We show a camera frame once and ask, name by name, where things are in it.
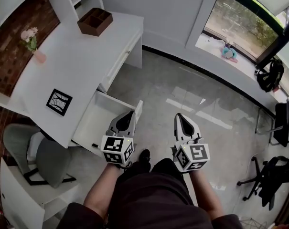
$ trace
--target black bag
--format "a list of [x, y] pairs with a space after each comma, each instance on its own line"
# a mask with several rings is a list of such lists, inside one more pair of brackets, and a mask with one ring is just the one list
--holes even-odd
[[256, 71], [255, 75], [257, 76], [257, 81], [262, 88], [262, 90], [266, 92], [270, 92], [276, 87], [278, 87], [279, 82], [284, 73], [284, 67], [282, 65], [282, 61], [278, 59], [271, 59], [270, 61], [269, 72], [260, 73], [260, 71]]

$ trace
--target fiducial marker cube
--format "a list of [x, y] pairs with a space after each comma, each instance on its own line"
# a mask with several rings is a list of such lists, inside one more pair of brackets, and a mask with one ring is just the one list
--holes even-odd
[[201, 169], [210, 160], [208, 144], [182, 144], [175, 153], [181, 172]]
[[101, 151], [108, 163], [125, 165], [134, 152], [133, 139], [130, 137], [118, 137], [104, 135]]

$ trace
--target black shirt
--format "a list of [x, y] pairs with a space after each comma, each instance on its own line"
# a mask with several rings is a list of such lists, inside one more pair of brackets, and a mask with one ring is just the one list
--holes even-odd
[[[76, 203], [68, 206], [58, 229], [100, 229], [102, 218]], [[172, 176], [145, 173], [116, 187], [108, 210], [110, 229], [242, 229], [236, 215], [213, 221], [193, 205], [184, 185]]]

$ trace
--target black pants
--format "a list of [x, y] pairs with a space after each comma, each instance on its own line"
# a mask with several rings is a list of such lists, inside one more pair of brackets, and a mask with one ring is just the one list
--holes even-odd
[[[130, 168], [127, 168], [125, 172], [117, 179], [117, 185], [130, 179], [133, 176], [150, 172], [150, 163], [135, 162]], [[152, 169], [152, 173], [164, 173], [178, 179], [186, 188], [187, 185], [183, 179], [182, 173], [179, 172], [174, 162], [169, 158], [164, 158], [159, 161]]]

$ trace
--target pink flower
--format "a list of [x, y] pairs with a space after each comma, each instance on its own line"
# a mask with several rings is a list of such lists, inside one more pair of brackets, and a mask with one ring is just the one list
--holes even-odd
[[33, 27], [33, 28], [31, 28], [31, 30], [34, 32], [34, 34], [36, 34], [36, 33], [38, 32], [37, 27]]
[[28, 33], [28, 37], [27, 38], [32, 38], [32, 37], [35, 36], [35, 33], [31, 29], [27, 30], [27, 33]]
[[28, 29], [27, 31], [23, 31], [21, 33], [21, 39], [26, 42], [29, 42], [30, 38], [34, 37], [37, 32], [38, 32], [37, 27], [32, 27]]
[[21, 39], [25, 41], [27, 38], [28, 38], [28, 32], [27, 31], [23, 31], [21, 33]]

